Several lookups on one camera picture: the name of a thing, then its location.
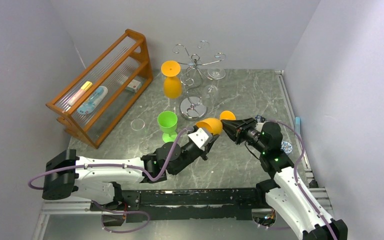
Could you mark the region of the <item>orange goblet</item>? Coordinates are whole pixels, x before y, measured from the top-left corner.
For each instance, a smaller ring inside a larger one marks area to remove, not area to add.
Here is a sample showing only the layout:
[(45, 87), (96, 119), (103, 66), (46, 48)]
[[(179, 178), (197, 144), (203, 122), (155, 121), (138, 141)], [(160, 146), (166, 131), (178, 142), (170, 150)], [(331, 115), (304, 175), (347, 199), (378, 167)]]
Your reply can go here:
[(174, 60), (168, 60), (161, 65), (161, 73), (165, 76), (163, 93), (169, 99), (176, 99), (182, 94), (182, 83), (178, 78), (181, 66)]
[(209, 131), (212, 135), (220, 135), (223, 131), (222, 120), (236, 120), (236, 115), (228, 110), (223, 111), (219, 118), (206, 118), (204, 120), (198, 121), (195, 125), (198, 128), (204, 128)]

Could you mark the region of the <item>clear wine glass handled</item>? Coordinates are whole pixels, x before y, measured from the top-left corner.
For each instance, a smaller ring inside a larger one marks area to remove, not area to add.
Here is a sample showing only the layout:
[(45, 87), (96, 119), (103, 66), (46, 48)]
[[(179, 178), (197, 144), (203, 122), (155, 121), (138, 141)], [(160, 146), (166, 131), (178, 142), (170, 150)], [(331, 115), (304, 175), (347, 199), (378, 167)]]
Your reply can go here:
[(221, 67), (210, 67), (207, 73), (210, 78), (210, 84), (204, 87), (202, 100), (206, 107), (212, 107), (219, 96), (218, 81), (226, 76), (226, 71)]

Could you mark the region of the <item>green plastic goblet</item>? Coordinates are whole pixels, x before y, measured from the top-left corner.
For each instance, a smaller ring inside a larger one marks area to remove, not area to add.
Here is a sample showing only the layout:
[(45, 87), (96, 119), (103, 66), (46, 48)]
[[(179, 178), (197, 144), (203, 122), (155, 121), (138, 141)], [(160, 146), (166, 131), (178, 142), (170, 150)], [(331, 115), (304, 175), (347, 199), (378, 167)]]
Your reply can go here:
[(178, 136), (176, 132), (178, 124), (177, 115), (173, 111), (163, 111), (158, 115), (157, 122), (162, 131), (162, 140), (165, 143), (173, 142)]

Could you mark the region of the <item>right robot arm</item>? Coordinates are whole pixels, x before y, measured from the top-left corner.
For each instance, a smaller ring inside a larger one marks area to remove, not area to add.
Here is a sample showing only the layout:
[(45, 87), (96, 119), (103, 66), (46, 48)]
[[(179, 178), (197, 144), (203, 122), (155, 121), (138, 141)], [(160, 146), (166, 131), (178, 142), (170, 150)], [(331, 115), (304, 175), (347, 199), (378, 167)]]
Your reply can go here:
[(221, 120), (222, 128), (237, 145), (245, 143), (257, 150), (263, 170), (270, 179), (256, 185), (255, 202), (270, 206), (299, 240), (346, 240), (348, 227), (335, 220), (316, 200), (298, 175), (298, 170), (281, 149), (283, 134), (279, 123), (268, 121), (257, 129), (254, 118)]

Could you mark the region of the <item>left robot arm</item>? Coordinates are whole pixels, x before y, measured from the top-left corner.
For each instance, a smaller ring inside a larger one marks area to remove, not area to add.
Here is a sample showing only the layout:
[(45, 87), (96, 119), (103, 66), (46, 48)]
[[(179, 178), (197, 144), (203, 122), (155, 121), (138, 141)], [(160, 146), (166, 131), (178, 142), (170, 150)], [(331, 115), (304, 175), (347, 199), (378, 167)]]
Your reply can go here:
[(70, 196), (89, 199), (117, 210), (122, 206), (122, 184), (154, 184), (177, 175), (198, 158), (207, 160), (207, 154), (218, 135), (197, 132), (188, 135), (188, 142), (175, 146), (169, 156), (172, 142), (167, 142), (153, 153), (130, 159), (94, 159), (77, 156), (67, 149), (46, 163), (51, 172), (44, 177), (42, 198), (62, 200)]

